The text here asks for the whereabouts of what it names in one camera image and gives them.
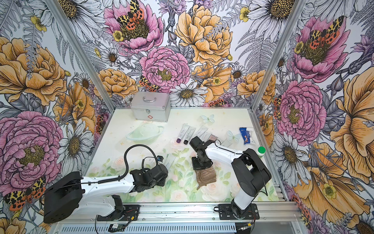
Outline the metallic pink toothpaste tube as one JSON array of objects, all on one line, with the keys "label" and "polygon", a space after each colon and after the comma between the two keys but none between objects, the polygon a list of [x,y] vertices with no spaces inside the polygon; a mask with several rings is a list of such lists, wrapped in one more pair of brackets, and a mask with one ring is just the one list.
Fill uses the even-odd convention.
[{"label": "metallic pink toothpaste tube", "polygon": [[210,135],[210,137],[209,137],[209,140],[213,140],[213,141],[215,141],[215,140],[217,140],[218,139],[218,137],[217,136],[215,136],[215,135]]}]

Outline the purple cap toothpaste tube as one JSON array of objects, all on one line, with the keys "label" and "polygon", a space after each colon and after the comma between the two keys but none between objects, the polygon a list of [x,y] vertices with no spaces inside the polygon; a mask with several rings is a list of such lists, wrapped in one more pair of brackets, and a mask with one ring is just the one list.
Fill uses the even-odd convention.
[{"label": "purple cap toothpaste tube", "polygon": [[199,130],[197,131],[196,135],[197,137],[201,137],[204,135],[204,133],[208,130],[206,126],[201,126]]},{"label": "purple cap toothpaste tube", "polygon": [[186,135],[189,127],[190,126],[188,124],[186,124],[186,123],[184,123],[182,125],[182,129],[181,129],[180,133],[178,134],[178,137],[177,137],[177,140],[176,140],[177,143],[181,143],[181,141],[184,138],[184,136]]}]

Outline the pink cap toothpaste tube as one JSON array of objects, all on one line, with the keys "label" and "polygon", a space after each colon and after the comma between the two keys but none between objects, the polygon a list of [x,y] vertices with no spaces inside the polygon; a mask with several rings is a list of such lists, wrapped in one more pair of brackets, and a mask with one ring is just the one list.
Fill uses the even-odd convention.
[{"label": "pink cap toothpaste tube", "polygon": [[211,132],[210,131],[206,131],[205,136],[204,136],[204,140],[205,141],[208,140],[210,138],[210,136],[211,136]]}]

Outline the dark green cap toothpaste tube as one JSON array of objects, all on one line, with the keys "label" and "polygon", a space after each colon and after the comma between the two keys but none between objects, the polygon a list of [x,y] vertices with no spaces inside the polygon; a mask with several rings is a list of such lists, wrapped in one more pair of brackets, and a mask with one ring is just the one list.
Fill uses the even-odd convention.
[{"label": "dark green cap toothpaste tube", "polygon": [[168,171],[170,170],[176,158],[177,157],[174,156],[173,154],[167,154],[166,157],[164,158],[163,165],[166,167]]}]

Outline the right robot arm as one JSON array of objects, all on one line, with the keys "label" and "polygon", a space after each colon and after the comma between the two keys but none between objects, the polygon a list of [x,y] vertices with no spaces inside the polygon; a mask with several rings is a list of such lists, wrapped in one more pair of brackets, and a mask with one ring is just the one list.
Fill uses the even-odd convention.
[{"label": "right robot arm", "polygon": [[260,216],[253,201],[261,191],[267,194],[266,184],[272,179],[270,171],[260,159],[266,149],[259,147],[257,150],[248,148],[238,151],[213,140],[203,142],[197,136],[190,141],[190,146],[196,153],[191,160],[200,188],[216,182],[214,161],[227,163],[233,168],[240,189],[230,204],[219,204],[214,208],[220,220],[258,220]]}]

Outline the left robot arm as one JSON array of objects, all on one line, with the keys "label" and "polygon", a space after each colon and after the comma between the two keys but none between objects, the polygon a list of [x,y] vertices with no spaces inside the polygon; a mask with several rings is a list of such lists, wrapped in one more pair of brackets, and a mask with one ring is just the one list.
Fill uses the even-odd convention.
[{"label": "left robot arm", "polygon": [[125,177],[93,178],[69,173],[44,193],[43,221],[51,224],[64,219],[119,220],[125,212],[121,194],[163,187],[167,177],[168,169],[163,164],[133,170]]}]

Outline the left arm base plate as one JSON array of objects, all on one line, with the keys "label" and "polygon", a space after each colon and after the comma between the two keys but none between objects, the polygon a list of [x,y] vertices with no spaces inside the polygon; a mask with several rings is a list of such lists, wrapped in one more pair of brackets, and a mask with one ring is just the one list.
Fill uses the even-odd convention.
[{"label": "left arm base plate", "polygon": [[97,221],[137,221],[140,205],[122,205],[107,216],[97,216]]}]

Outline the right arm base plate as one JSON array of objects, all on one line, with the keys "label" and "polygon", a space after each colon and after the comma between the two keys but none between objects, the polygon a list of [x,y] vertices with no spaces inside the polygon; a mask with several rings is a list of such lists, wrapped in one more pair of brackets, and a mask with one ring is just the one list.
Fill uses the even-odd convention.
[{"label": "right arm base plate", "polygon": [[213,208],[217,212],[220,220],[258,220],[259,210],[254,203],[249,204],[241,210],[236,204],[219,204]]}]

